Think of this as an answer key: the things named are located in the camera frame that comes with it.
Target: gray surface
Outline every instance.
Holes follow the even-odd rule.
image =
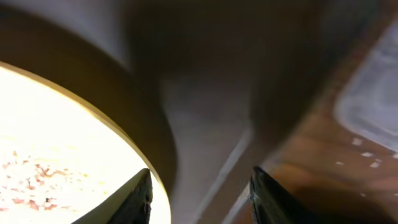
[[[283,142],[375,1],[1,2],[105,51],[162,106],[178,161],[172,218],[186,224],[220,223],[251,166]],[[247,128],[254,140],[206,197]],[[159,149],[140,147],[152,155]],[[200,206],[204,200],[209,206]]]

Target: brown wooden surface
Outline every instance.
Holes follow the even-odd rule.
[[[392,17],[380,20],[336,68],[317,102],[282,149],[279,165],[272,170],[283,187],[319,214],[357,218],[361,223],[398,221],[398,159],[392,156],[395,153],[349,132],[333,117],[338,95]],[[354,138],[362,139],[362,145],[352,144]],[[364,152],[374,155],[364,157]],[[372,168],[375,159],[382,162]],[[238,224],[253,223],[249,204],[236,220]]]

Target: clear plastic container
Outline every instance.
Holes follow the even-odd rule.
[[[335,118],[350,131],[398,152],[398,21],[341,93]]]

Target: white speck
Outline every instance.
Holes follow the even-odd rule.
[[[371,156],[373,156],[373,153],[364,152],[364,153],[362,153],[361,155],[364,156],[364,157],[371,157]]]
[[[380,163],[378,163],[378,162],[373,162],[373,163],[370,165],[370,167],[372,167],[372,168],[378,168],[379,165],[380,165]]]
[[[362,145],[362,142],[363,142],[363,140],[362,140],[362,139],[359,139],[359,138],[353,138],[353,142],[352,142],[352,144],[353,144],[354,146],[360,146],[360,145]]]

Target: transparent lid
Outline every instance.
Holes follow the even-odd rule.
[[[335,117],[350,131],[398,152],[398,21],[343,90]]]

